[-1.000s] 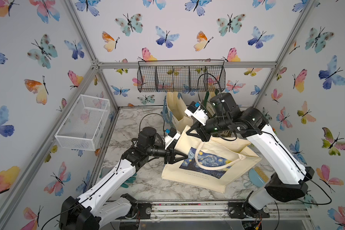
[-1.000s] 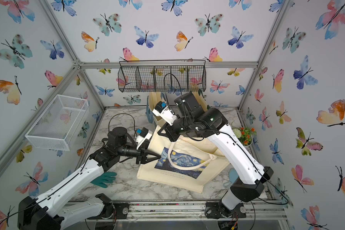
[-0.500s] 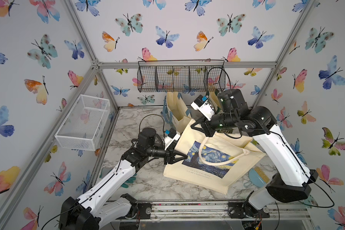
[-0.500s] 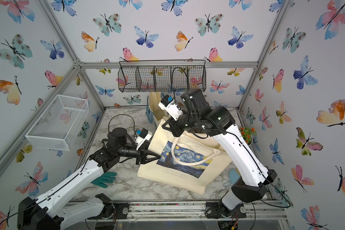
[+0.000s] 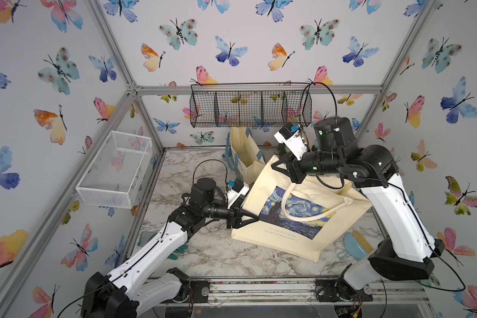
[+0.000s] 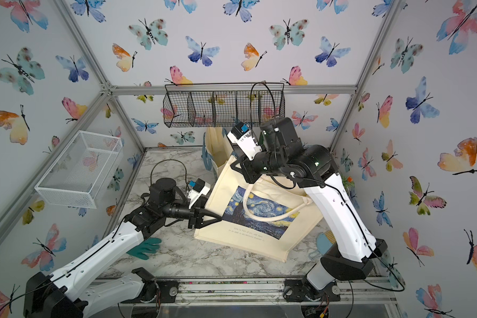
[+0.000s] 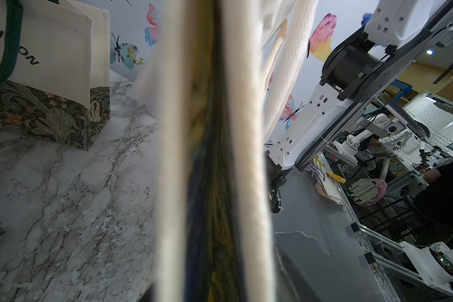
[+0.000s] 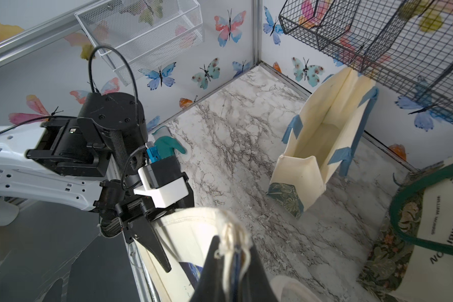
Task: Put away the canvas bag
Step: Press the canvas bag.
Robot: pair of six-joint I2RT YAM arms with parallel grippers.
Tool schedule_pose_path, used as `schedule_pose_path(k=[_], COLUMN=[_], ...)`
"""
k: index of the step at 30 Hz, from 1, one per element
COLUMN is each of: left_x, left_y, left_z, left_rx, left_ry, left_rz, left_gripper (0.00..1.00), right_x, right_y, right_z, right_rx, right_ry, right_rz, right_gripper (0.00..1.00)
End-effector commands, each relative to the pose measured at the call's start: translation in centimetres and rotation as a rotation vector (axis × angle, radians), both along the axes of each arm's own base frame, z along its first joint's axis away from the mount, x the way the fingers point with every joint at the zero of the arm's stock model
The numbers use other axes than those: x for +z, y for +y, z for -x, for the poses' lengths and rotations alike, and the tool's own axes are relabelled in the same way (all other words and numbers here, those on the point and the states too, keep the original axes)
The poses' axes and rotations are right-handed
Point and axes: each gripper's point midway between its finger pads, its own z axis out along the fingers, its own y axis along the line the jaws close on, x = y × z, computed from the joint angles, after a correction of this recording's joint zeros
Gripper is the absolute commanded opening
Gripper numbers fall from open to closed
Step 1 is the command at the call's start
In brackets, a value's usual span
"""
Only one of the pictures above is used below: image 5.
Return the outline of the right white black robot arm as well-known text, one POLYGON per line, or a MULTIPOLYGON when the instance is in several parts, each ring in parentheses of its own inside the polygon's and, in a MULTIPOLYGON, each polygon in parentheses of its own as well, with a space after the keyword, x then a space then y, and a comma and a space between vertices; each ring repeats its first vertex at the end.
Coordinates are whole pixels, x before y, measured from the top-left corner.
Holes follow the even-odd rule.
POLYGON ((300 125, 287 123, 275 139, 289 149, 271 167, 301 184, 306 176, 322 181, 337 174, 351 181, 371 202, 388 236, 367 258, 348 266, 337 278, 333 295, 353 299, 377 280, 421 282, 429 279, 445 244, 433 238, 417 215, 404 189, 398 166, 383 146, 358 146, 346 117, 324 119, 314 125, 319 150, 311 152, 300 125))

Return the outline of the starry night canvas tote bag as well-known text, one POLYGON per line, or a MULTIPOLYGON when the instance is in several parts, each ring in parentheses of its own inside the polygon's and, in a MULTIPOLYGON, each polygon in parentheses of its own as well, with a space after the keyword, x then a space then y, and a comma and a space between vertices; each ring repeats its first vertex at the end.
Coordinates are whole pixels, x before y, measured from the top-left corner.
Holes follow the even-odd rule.
POLYGON ((372 206, 346 181, 335 176, 307 176, 301 184, 275 171, 272 156, 249 191, 243 209, 258 216, 234 229, 232 238, 314 262, 372 206))

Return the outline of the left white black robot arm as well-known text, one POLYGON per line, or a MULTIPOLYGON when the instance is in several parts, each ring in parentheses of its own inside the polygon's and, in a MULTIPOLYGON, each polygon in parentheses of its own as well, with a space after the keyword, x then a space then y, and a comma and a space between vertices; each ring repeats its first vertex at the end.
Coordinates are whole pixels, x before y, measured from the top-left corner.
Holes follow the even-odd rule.
POLYGON ((86 283, 81 317, 138 317, 166 301, 193 304, 191 277, 171 268, 150 281, 155 270, 201 228, 224 220, 229 229, 240 229, 259 220, 243 209, 249 186, 240 179, 230 181, 223 192, 215 180, 200 178, 184 193, 183 202, 158 233, 123 264, 108 274, 94 274, 86 283))

